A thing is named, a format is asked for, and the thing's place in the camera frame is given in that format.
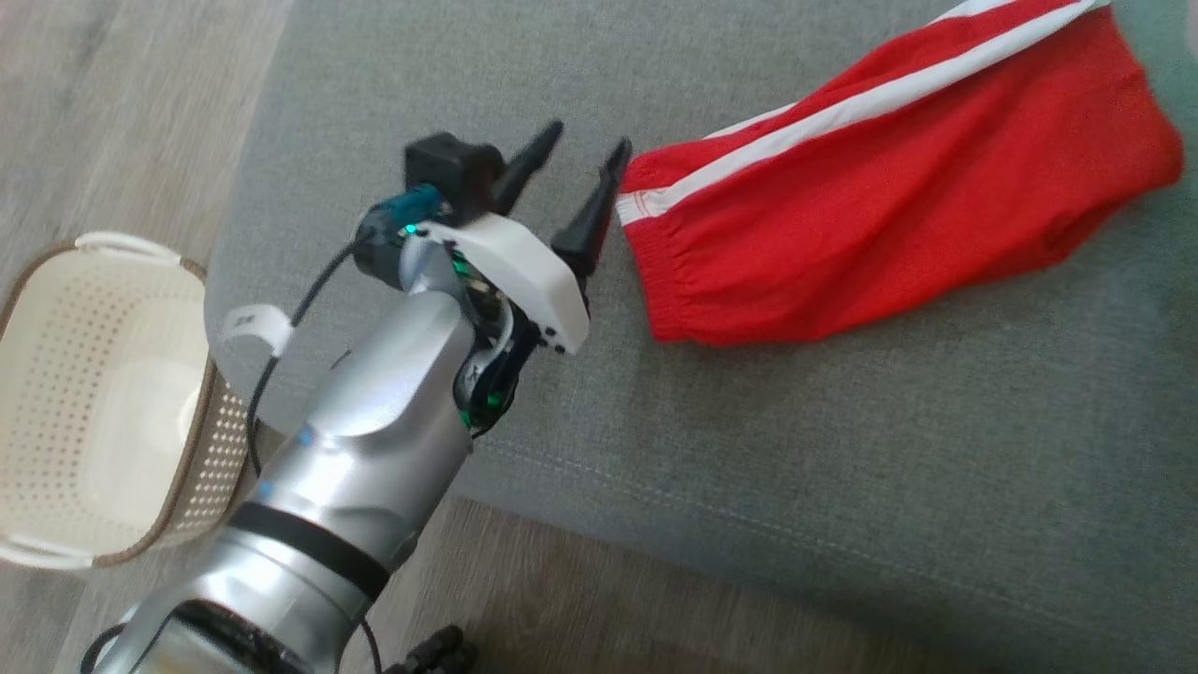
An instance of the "gray fabric cushion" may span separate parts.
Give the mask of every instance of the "gray fabric cushion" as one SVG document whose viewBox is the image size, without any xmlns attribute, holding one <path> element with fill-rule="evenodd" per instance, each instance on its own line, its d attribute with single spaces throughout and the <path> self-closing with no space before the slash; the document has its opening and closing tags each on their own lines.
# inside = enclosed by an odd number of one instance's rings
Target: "gray fabric cushion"
<svg viewBox="0 0 1198 674">
<path fill-rule="evenodd" d="M 510 152 L 562 116 L 516 212 L 545 235 L 617 136 L 647 150 L 785 104 L 954 4 L 300 0 L 212 259 L 210 329 L 243 303 L 290 310 L 399 189 L 411 139 Z M 1117 16 L 1192 144 L 1184 2 Z M 585 353 L 534 360 L 455 491 L 1016 669 L 1196 668 L 1196 195 L 1188 169 L 1067 263 L 815 346 L 654 344 L 615 230 Z M 295 430 L 394 299 L 339 272 L 266 423 Z M 265 348 L 214 352 L 248 395 Z"/>
</svg>

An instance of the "black cable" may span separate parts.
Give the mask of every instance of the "black cable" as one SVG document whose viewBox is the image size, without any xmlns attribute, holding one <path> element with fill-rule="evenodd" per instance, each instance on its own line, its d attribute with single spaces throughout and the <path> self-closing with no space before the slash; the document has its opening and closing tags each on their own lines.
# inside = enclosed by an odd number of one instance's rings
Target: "black cable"
<svg viewBox="0 0 1198 674">
<path fill-rule="evenodd" d="M 120 623 L 101 632 L 96 637 L 96 640 L 87 646 L 87 651 L 83 654 L 83 660 L 79 661 L 79 674 L 91 674 L 95 672 L 96 663 L 99 661 L 99 651 L 104 650 L 108 642 L 115 639 L 123 631 L 125 623 Z"/>
<path fill-rule="evenodd" d="M 153 637 L 150 638 L 150 643 L 151 644 L 153 644 L 155 642 L 158 640 L 158 637 L 162 636 L 162 631 L 165 630 L 167 625 L 169 625 L 169 624 L 170 624 L 170 619 L 169 618 L 167 620 L 162 621 L 162 625 L 159 625 L 158 630 L 155 631 Z M 151 650 L 151 648 L 147 648 L 146 650 L 141 651 L 141 655 L 138 656 L 138 660 L 133 663 L 133 667 L 129 667 L 129 672 L 137 672 L 138 667 L 141 667 L 141 663 L 145 662 L 146 656 L 150 655 L 150 650 Z"/>
<path fill-rule="evenodd" d="M 374 638 L 374 630 L 367 623 L 367 619 L 362 619 L 362 633 L 367 636 L 367 643 L 370 644 L 370 658 L 375 664 L 375 674 L 382 674 L 382 658 L 379 657 L 379 642 Z"/>
<path fill-rule="evenodd" d="M 357 242 L 346 243 L 344 248 L 338 250 L 333 259 L 328 260 L 325 268 L 320 271 L 320 275 L 313 281 L 311 287 L 308 289 L 308 293 L 303 296 L 300 300 L 300 305 L 296 306 L 295 312 L 291 314 L 291 329 L 300 327 L 300 321 L 303 320 L 304 314 L 311 308 L 313 302 L 316 300 L 316 295 L 325 289 L 325 284 L 328 279 L 333 277 L 337 268 L 350 259 L 353 254 L 353 247 Z M 262 475 L 262 462 L 258 456 L 258 408 L 262 403 L 262 395 L 266 394 L 266 387 L 271 382 L 271 376 L 274 375 L 274 368 L 279 365 L 278 357 L 271 357 L 271 360 L 266 362 L 266 368 L 262 369 L 262 375 L 258 377 L 258 384 L 254 387 L 254 395 L 249 397 L 249 406 L 246 408 L 246 451 L 249 455 L 249 463 L 254 468 L 254 476 L 260 478 Z M 374 660 L 375 674 L 382 674 L 382 658 L 379 656 L 379 642 L 374 638 L 374 631 L 367 623 L 367 619 L 362 619 L 362 632 L 367 636 L 367 643 L 370 644 L 370 657 Z"/>
</svg>

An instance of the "silver robot arm segment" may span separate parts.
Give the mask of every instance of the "silver robot arm segment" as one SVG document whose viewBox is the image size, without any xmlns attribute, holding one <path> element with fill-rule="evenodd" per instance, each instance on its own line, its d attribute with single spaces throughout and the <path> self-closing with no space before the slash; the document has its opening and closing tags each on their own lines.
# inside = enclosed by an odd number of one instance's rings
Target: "silver robot arm segment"
<svg viewBox="0 0 1198 674">
<path fill-rule="evenodd" d="M 409 146 L 409 190 L 368 211 L 353 255 L 403 299 L 333 366 L 206 557 L 131 611 L 95 672 L 338 670 L 472 432 L 507 412 L 537 347 L 573 353 L 586 336 L 586 278 L 631 146 L 550 253 L 503 215 L 559 134 L 553 122 L 508 164 L 449 134 Z"/>
</svg>

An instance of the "beige basket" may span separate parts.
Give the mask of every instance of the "beige basket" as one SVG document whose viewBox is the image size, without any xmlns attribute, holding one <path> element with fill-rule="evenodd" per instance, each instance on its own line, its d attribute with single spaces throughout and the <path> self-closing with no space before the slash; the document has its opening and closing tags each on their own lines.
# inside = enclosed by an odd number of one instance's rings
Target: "beige basket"
<svg viewBox="0 0 1198 674">
<path fill-rule="evenodd" d="M 194 539 L 244 461 L 199 265 L 95 232 L 25 271 L 0 312 L 0 558 L 81 569 Z"/>
</svg>

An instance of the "perforated basket side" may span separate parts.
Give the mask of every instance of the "perforated basket side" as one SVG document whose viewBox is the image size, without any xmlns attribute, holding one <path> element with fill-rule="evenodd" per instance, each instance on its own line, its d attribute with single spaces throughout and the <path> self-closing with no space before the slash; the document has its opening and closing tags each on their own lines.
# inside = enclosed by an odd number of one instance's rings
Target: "perforated basket side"
<svg viewBox="0 0 1198 674">
<path fill-rule="evenodd" d="M 246 466 L 246 406 L 219 375 L 216 378 L 216 395 L 200 432 L 188 481 L 153 548 L 179 545 L 211 530 L 224 517 L 237 491 Z"/>
<path fill-rule="evenodd" d="M 180 263 L 201 281 L 205 269 L 183 259 Z M 190 541 L 216 527 L 232 500 L 246 464 L 246 406 L 217 372 L 211 360 L 199 405 L 162 512 L 150 532 L 128 549 L 97 557 L 95 566 L 111 566 L 147 549 Z"/>
</svg>

